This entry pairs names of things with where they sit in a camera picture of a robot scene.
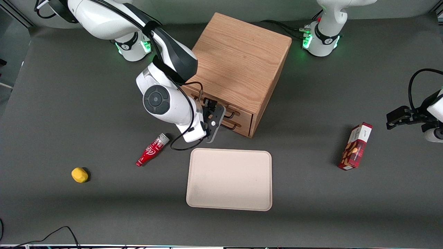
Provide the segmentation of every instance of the black metal handle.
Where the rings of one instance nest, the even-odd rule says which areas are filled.
[[[232,111],[232,114],[231,114],[231,116],[226,116],[225,115],[225,119],[231,119],[231,118],[233,118],[234,117],[234,115],[235,115],[235,111]]]
[[[226,125],[224,125],[224,124],[222,124],[221,125],[222,127],[224,127],[224,128],[226,128],[226,129],[228,129],[228,130],[234,130],[236,127],[237,127],[237,124],[234,124],[234,126],[231,128],[231,127],[227,127]]]

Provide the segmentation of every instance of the yellow ball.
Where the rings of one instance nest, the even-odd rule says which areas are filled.
[[[84,183],[88,180],[89,175],[88,173],[82,169],[82,168],[75,168],[72,172],[71,172],[71,176],[72,178],[74,178],[74,180],[78,183]]]

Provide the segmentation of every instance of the metal frame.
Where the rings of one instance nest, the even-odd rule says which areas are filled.
[[[0,249],[11,249],[17,244],[0,244]],[[27,244],[21,249],[78,249],[76,245],[64,244]],[[80,245],[81,249],[224,249],[221,246],[180,246],[180,245]]]
[[[35,24],[20,10],[18,10],[17,7],[15,7],[9,0],[0,0],[0,8],[26,28],[35,26]]]
[[[9,86],[9,85],[6,85],[6,84],[3,84],[3,83],[1,83],[1,82],[0,82],[0,86],[4,86],[4,87],[9,88],[9,89],[11,89],[11,90],[13,89],[12,86]]]
[[[439,24],[443,24],[443,0],[439,1],[429,12],[437,13]]]

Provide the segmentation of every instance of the wooden drawer cabinet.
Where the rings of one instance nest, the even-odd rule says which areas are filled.
[[[188,82],[203,84],[207,97],[226,107],[222,124],[252,137],[280,77],[292,39],[215,13],[192,51],[197,74]],[[193,98],[198,84],[183,86]]]

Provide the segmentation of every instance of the beige tray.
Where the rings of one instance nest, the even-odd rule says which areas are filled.
[[[186,202],[191,207],[268,211],[272,206],[271,154],[193,150]]]

